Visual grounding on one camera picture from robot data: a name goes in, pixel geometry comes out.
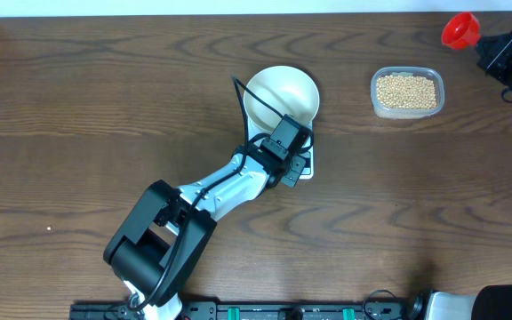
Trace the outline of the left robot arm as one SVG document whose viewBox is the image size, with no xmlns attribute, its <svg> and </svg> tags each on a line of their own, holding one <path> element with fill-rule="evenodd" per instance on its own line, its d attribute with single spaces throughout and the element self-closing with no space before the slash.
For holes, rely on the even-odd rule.
<svg viewBox="0 0 512 320">
<path fill-rule="evenodd" d="M 292 188 L 305 173 L 309 145 L 287 147 L 263 138 L 239 146 L 211 175 L 172 187 L 151 184 L 103 253 L 132 293 L 128 308 L 146 319 L 174 319 L 178 296 L 217 222 L 237 206 L 280 183 Z"/>
</svg>

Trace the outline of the red plastic scoop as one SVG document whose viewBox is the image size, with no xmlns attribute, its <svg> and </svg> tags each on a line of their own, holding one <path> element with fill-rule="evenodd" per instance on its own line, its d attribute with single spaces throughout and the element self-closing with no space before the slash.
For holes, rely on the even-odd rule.
<svg viewBox="0 0 512 320">
<path fill-rule="evenodd" d="M 471 12 L 455 15 L 446 24 L 441 35 L 442 44 L 453 50 L 475 47 L 480 38 L 479 22 Z"/>
</svg>

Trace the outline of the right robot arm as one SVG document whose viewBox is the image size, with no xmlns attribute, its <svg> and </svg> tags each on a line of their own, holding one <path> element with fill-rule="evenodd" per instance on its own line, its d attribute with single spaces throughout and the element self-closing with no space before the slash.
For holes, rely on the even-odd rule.
<svg viewBox="0 0 512 320">
<path fill-rule="evenodd" d="M 479 55 L 477 66 L 505 86 L 501 99 L 512 92 L 512 30 L 496 36 L 480 34 L 480 25 L 471 12 L 454 16 L 444 27 L 442 44 L 454 50 L 468 46 Z M 456 295 L 427 290 L 421 292 L 403 312 L 404 319 L 512 320 L 512 284 L 488 285 L 476 295 Z"/>
</svg>

